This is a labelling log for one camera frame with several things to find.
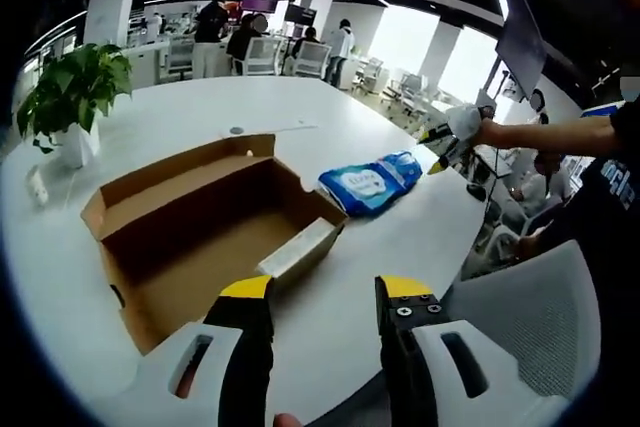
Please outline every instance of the black shirt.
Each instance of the black shirt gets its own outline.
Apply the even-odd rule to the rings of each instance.
[[[226,33],[222,32],[225,24],[229,21],[229,13],[218,5],[211,2],[197,15],[198,28],[196,30],[196,42],[210,42],[217,44],[220,38]]]
[[[231,39],[229,39],[227,54],[234,59],[244,60],[247,56],[249,42],[251,42],[251,39],[254,37],[262,37],[262,34],[254,29],[236,30],[231,36]]]
[[[317,44],[318,41],[316,39],[307,39],[305,37],[303,37],[302,39],[298,39],[296,40],[295,45],[293,46],[293,50],[291,51],[291,55],[295,58],[298,57],[298,52],[300,52],[300,49],[302,48],[302,42],[311,42],[312,44]]]
[[[611,115],[611,125],[621,148],[591,163],[582,174],[582,188],[546,229],[578,241],[598,297],[601,326],[598,373],[558,425],[595,425],[595,419],[611,412],[624,417],[637,402],[640,101]]]

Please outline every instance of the cardboard box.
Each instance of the cardboard box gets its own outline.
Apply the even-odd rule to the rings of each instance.
[[[255,135],[203,145],[89,200],[82,218],[142,353],[203,317],[232,282],[265,272],[284,279],[329,252],[346,214],[305,192],[274,144],[274,135]]]

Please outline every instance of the potted plant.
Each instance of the potted plant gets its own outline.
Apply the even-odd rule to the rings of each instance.
[[[45,154],[59,147],[70,167],[86,165],[100,147],[96,111],[106,117],[118,94],[131,95],[130,73],[116,45],[87,44],[52,60],[18,110],[20,135],[33,135]]]

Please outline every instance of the blue package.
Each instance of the blue package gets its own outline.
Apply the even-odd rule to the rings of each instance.
[[[377,162],[329,170],[320,183],[352,217],[375,216],[416,184],[422,169],[409,152],[387,155]]]

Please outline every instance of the computer screen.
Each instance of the computer screen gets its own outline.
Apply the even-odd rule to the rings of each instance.
[[[544,42],[526,0],[508,0],[509,17],[496,52],[527,99],[536,88],[547,59]]]
[[[242,10],[251,12],[263,12],[265,14],[273,14],[278,5],[277,0],[241,0],[240,7]]]
[[[316,20],[316,11],[289,4],[287,12],[284,14],[284,20],[298,25],[313,25],[313,21]]]

